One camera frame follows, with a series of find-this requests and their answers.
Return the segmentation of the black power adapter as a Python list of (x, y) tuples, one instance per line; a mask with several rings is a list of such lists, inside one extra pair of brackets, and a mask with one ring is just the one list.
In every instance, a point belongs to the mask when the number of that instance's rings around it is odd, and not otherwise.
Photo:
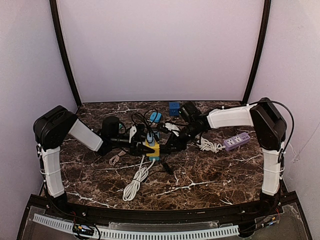
[(170, 167), (170, 165), (167, 163), (168, 157), (169, 155), (172, 153), (172, 147), (170, 144), (166, 144), (163, 145), (160, 148), (160, 156), (161, 156), (161, 160), (160, 163), (163, 166), (164, 170), (169, 174), (172, 175), (173, 174), (173, 170)]

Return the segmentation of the yellow cube plug adapter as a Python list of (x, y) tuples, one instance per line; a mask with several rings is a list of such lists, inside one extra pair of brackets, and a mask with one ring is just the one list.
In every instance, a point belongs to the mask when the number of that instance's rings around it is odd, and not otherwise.
[(145, 141), (145, 146), (150, 148), (150, 149), (152, 149), (151, 152), (146, 154), (147, 157), (149, 157), (151, 160), (160, 158), (160, 145), (156, 140), (155, 140), (155, 145), (154, 146), (149, 146), (147, 141)]

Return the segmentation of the light blue USB charger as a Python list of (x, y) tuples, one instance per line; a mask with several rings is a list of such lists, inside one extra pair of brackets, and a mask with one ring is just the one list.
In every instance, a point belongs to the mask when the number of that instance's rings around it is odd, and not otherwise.
[(148, 143), (149, 146), (155, 145), (155, 138), (152, 132), (147, 133), (146, 142)]

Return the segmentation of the teal power strip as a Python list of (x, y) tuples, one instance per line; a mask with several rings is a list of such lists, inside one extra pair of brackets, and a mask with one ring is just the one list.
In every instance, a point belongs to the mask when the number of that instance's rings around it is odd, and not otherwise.
[(147, 153), (146, 156), (150, 161), (159, 161), (160, 160), (160, 144), (159, 144), (160, 134), (157, 130), (153, 129), (153, 134), (148, 133), (145, 145), (154, 150), (153, 153)]

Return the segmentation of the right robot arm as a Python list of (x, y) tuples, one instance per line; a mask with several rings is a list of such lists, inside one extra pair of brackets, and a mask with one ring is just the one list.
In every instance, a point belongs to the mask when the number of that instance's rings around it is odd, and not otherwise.
[(275, 196), (282, 177), (284, 154), (291, 140), (286, 135), (287, 122), (277, 109), (283, 103), (267, 97), (246, 105), (215, 108), (201, 112), (192, 102), (185, 103), (179, 114), (187, 123), (178, 133), (172, 134), (160, 153), (170, 154), (187, 148), (187, 143), (201, 133), (224, 127), (250, 126), (254, 128), (258, 144), (263, 152), (263, 182), (261, 192)]

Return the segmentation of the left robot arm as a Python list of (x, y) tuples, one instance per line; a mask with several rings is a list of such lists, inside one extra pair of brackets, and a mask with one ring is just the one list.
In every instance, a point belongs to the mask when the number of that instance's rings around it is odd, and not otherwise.
[(123, 133), (120, 132), (121, 125), (118, 117), (108, 116), (103, 120), (101, 129), (94, 132), (76, 114), (61, 105), (38, 118), (33, 124), (33, 131), (48, 194), (54, 199), (65, 195), (60, 167), (60, 146), (68, 135), (100, 156), (115, 148), (127, 148), (132, 156), (154, 153), (146, 144), (147, 135), (143, 125), (132, 126)]

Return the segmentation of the blue small charger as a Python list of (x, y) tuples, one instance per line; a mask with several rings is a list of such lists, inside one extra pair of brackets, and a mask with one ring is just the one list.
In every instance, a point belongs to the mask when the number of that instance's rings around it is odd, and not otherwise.
[(152, 123), (159, 123), (161, 119), (162, 119), (162, 114), (160, 112), (153, 112), (149, 117), (149, 120)]

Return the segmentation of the dark blue cube adapter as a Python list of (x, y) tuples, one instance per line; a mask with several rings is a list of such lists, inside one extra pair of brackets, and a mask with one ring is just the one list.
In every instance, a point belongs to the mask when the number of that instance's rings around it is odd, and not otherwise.
[(169, 102), (169, 115), (172, 117), (177, 117), (179, 113), (180, 103), (179, 102)]

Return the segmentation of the purple power strip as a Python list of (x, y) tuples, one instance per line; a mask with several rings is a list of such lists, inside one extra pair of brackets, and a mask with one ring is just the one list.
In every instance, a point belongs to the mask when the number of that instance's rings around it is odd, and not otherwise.
[(226, 151), (231, 151), (237, 147), (247, 144), (250, 141), (250, 139), (251, 137), (246, 132), (242, 132), (233, 137), (225, 139), (223, 141), (223, 146)]

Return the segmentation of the black front rail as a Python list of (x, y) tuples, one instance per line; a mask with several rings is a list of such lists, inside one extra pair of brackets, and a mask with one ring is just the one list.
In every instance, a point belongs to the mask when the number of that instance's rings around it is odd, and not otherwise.
[(259, 217), (258, 214), (248, 214), (258, 207), (259, 201), (241, 204), (190, 209), (190, 210), (126, 210), (106, 207), (87, 206), (68, 203), (78, 216), (80, 223), (107, 226), (109, 223), (130, 224), (188, 224), (218, 221), (220, 224), (246, 224)]

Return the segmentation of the black frame post left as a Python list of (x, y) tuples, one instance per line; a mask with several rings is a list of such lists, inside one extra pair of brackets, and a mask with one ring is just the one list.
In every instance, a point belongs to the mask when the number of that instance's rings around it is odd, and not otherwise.
[(59, 10), (58, 10), (58, 1), (57, 0), (49, 0), (49, 5), (50, 5), (50, 12), (51, 12), (54, 32), (55, 32), (55, 36), (56, 36), (56, 41), (58, 44), (58, 48), (59, 48), (62, 64), (64, 67), (64, 71), (65, 71), (65, 74), (66, 74), (66, 77), (68, 80), (68, 84), (69, 84), (73, 99), (75, 101), (75, 104), (76, 104), (77, 108), (79, 108), (82, 106), (82, 101), (81, 101), (81, 97), (80, 97), (79, 91), (76, 86), (76, 81), (75, 81), (75, 78), (74, 78), (74, 75), (72, 72), (71, 64), (70, 64), (68, 53), (67, 53), (67, 48), (66, 48), (65, 41), (64, 41), (62, 25), (61, 25), (60, 16), (59, 16)]

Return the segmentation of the black frame post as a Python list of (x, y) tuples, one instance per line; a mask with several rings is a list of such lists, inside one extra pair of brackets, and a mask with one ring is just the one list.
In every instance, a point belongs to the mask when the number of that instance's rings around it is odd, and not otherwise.
[(271, 0), (265, 0), (263, 3), (263, 10), (262, 10), (262, 17), (261, 17), (261, 24), (259, 28), (259, 34), (256, 44), (256, 49), (252, 61), (251, 70), (249, 73), (249, 78), (246, 84), (246, 88), (242, 97), (242, 104), (247, 104), (253, 89), (253, 85), (256, 79), (257, 71), (259, 68), (259, 63), (261, 59), (261, 55), (263, 52), (263, 47), (265, 43), (266, 33), (268, 29), (268, 22), (269, 22), (269, 16), (271, 11)]
[(50, 5), (50, 12), (51, 12), (54, 32), (55, 32), (55, 36), (56, 36), (56, 41), (58, 44), (58, 48), (59, 48), (62, 64), (64, 67), (64, 71), (65, 71), (65, 74), (66, 74), (66, 77), (68, 80), (68, 84), (69, 84), (73, 99), (75, 101), (75, 104), (76, 104), (77, 108), (79, 108), (82, 106), (82, 101), (81, 101), (81, 97), (80, 97), (79, 91), (76, 86), (76, 81), (75, 81), (75, 78), (74, 78), (74, 75), (72, 72), (71, 64), (70, 64), (68, 53), (67, 53), (67, 48), (66, 48), (65, 41), (64, 41), (62, 25), (61, 25), (60, 16), (59, 16), (59, 10), (58, 10), (58, 1), (57, 0), (49, 0), (49, 5)]

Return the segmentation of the black frame post right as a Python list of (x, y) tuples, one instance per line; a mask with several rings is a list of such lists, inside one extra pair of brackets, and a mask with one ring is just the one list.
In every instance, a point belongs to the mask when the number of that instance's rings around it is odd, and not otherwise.
[(249, 73), (249, 78), (246, 84), (246, 88), (242, 97), (242, 104), (247, 104), (253, 89), (253, 85), (256, 79), (257, 71), (259, 68), (259, 63), (261, 59), (261, 55), (263, 52), (263, 47), (265, 43), (266, 33), (268, 29), (268, 22), (269, 22), (269, 16), (271, 11), (271, 0), (265, 0), (263, 3), (263, 10), (262, 10), (262, 17), (261, 17), (261, 24), (259, 28), (259, 34), (256, 44), (256, 49), (252, 61), (251, 70)]

